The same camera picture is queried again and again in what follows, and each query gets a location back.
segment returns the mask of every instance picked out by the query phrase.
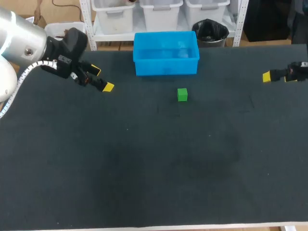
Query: black trash bag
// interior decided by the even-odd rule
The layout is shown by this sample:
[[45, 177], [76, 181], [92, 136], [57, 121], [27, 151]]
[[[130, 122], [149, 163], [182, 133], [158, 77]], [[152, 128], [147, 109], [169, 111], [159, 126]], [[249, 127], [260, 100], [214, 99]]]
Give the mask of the black trash bag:
[[197, 39], [203, 42], [214, 42], [225, 39], [229, 35], [229, 30], [224, 25], [211, 19], [205, 19], [192, 26], [192, 31], [196, 32]]

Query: green cube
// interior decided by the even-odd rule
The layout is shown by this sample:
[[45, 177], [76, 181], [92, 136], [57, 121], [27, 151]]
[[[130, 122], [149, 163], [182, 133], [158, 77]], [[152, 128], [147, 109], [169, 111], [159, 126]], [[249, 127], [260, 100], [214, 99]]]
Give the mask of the green cube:
[[188, 98], [188, 92], [186, 88], [179, 88], [178, 89], [178, 101], [184, 102], [187, 101]]

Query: blue container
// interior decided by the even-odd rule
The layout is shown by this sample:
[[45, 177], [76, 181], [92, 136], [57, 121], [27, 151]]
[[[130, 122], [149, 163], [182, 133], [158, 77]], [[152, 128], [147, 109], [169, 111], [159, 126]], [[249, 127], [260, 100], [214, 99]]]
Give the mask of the blue container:
[[138, 76], [197, 74], [200, 59], [196, 33], [136, 33], [134, 62]]

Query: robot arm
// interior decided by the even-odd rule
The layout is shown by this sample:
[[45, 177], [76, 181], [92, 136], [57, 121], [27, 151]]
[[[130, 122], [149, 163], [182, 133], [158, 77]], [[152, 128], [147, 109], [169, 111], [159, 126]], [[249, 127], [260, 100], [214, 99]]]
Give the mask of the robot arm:
[[[81, 86], [90, 84], [99, 91], [111, 91], [113, 84], [97, 78], [101, 70], [80, 60], [87, 44], [87, 35], [75, 28], [58, 41], [48, 37], [43, 28], [0, 7], [0, 102], [9, 99], [0, 118], [10, 107], [25, 77], [37, 66], [62, 78], [72, 77]], [[18, 81], [7, 60], [28, 66]]]
[[0, 56], [0, 102], [6, 101], [17, 86], [17, 76], [14, 68], [5, 58]]

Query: black table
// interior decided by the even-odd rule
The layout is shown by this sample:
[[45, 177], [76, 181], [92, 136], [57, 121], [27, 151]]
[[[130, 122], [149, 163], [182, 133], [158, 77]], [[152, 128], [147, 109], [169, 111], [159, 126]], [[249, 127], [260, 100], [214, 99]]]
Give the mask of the black table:
[[34, 70], [0, 121], [0, 230], [308, 221], [308, 82], [262, 83], [306, 47], [200, 56], [141, 78], [131, 52], [86, 53], [111, 93]]

